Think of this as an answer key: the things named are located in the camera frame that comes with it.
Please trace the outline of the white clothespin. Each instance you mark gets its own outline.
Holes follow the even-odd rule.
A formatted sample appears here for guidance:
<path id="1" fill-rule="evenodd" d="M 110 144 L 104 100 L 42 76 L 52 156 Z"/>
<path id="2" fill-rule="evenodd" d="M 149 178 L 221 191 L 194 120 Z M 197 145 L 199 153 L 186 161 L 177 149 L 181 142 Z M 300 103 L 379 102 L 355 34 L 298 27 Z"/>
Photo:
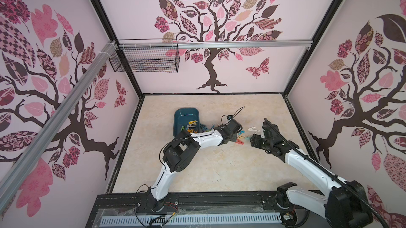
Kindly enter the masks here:
<path id="1" fill-rule="evenodd" d="M 251 131 L 251 132 L 258 132 L 258 130 L 256 129 L 256 127 L 248 128 L 248 131 Z"/>

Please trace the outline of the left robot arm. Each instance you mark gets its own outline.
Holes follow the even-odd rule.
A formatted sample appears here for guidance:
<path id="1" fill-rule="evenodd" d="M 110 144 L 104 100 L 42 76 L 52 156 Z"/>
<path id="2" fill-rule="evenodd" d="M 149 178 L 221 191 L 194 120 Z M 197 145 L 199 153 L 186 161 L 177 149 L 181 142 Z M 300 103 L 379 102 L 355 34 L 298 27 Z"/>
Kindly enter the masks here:
<path id="1" fill-rule="evenodd" d="M 242 129 L 239 122 L 231 119 L 208 132 L 189 133 L 183 130 L 178 133 L 162 150 L 161 171 L 147 191 L 147 209 L 156 212 L 162 208 L 172 182 L 178 173 L 191 163 L 199 150 L 224 145 L 230 141 L 237 142 L 237 135 Z"/>

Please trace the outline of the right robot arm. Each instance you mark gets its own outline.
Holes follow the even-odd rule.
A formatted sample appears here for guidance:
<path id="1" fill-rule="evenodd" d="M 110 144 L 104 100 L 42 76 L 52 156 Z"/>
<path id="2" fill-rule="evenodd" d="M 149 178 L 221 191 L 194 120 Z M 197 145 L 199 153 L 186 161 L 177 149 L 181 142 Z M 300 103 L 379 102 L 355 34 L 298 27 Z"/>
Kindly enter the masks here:
<path id="1" fill-rule="evenodd" d="M 281 208 L 299 205 L 323 217 L 332 228 L 363 228 L 373 222 L 373 208 L 360 183 L 348 182 L 329 172 L 298 145 L 285 139 L 277 125 L 268 119 L 263 122 L 262 132 L 251 137 L 251 146 L 295 168 L 320 191 L 304 190 L 296 183 L 279 186 L 277 204 Z"/>

